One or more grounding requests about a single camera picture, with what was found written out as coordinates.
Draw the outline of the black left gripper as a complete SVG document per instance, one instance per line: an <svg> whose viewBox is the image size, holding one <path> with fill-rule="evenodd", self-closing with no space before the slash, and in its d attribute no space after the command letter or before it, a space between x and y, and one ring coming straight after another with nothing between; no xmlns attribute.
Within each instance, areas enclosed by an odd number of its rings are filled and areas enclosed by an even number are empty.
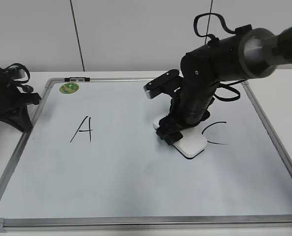
<svg viewBox="0 0 292 236"><path fill-rule="evenodd" d="M28 105L38 105L41 97L28 85L29 70L20 63L0 67L0 121L21 132L30 132L33 124Z"/></svg>

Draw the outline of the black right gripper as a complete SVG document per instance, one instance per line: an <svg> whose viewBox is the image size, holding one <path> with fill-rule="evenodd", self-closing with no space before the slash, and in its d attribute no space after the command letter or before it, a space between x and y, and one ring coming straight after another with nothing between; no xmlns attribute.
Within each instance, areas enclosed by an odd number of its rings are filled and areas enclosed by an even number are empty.
<svg viewBox="0 0 292 236"><path fill-rule="evenodd" d="M189 71L179 76L170 71L173 80L172 101L169 116L159 120L156 134L169 146L183 138L175 128L191 128L209 117L207 111L219 82L211 72Z"/></svg>

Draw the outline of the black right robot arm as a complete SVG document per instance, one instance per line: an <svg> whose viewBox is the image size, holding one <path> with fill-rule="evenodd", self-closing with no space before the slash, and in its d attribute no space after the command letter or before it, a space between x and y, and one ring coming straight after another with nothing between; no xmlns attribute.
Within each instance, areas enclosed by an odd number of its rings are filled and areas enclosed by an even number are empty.
<svg viewBox="0 0 292 236"><path fill-rule="evenodd" d="M292 27L279 35L250 25L235 35L214 38L185 54L181 85L174 89L169 114L159 121L156 134L168 145L182 139L183 130L196 127L210 116L209 106L224 82L266 78L279 65L292 64Z"/></svg>

